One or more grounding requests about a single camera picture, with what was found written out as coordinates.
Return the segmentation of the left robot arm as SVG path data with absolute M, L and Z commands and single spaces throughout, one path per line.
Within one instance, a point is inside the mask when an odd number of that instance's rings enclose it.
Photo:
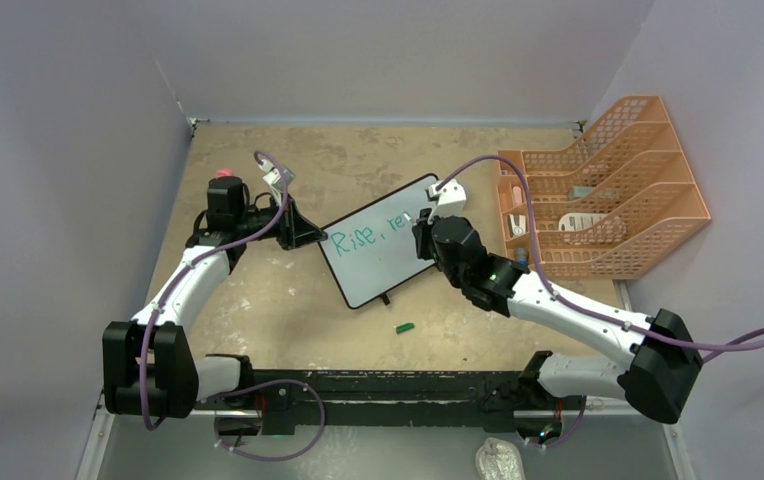
M 274 239 L 290 251 L 326 239 L 286 192 L 289 176 L 273 171 L 265 181 L 269 203 L 260 207 L 239 177 L 211 179 L 207 207 L 194 220 L 171 277 L 130 320 L 105 328 L 103 395 L 109 412 L 140 415 L 154 429 L 166 418 L 187 417 L 196 403 L 211 397 L 233 409 L 253 402 L 256 382 L 249 359 L 211 354 L 195 360 L 187 335 L 249 243 Z

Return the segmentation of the green marker cap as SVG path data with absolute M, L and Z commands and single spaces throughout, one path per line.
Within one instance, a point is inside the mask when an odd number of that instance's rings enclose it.
M 403 334 L 403 333 L 405 333 L 407 331 L 410 331 L 410 330 L 412 330 L 414 328 L 415 328 L 415 324 L 414 323 L 411 323 L 411 322 L 404 323 L 404 324 L 396 326 L 395 327 L 395 332 L 396 332 L 397 335 L 400 335 L 400 334 Z

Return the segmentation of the small whiteboard black frame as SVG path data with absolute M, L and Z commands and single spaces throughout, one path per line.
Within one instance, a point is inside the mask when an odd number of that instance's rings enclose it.
M 408 217 L 430 206 L 426 188 L 438 181 L 423 175 L 323 228 L 319 243 L 339 291 L 351 309 L 384 297 L 431 268 L 416 254 Z

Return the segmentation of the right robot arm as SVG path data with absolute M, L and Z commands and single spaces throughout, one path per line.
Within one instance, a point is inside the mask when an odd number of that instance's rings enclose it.
M 416 254 L 431 260 L 475 307 L 531 321 L 597 351 L 595 357 L 547 353 L 533 359 L 519 392 L 534 407 L 568 396 L 623 399 L 647 418 L 676 423 L 703 367 L 683 319 L 614 308 L 551 283 L 487 251 L 471 223 L 430 209 L 414 220 Z

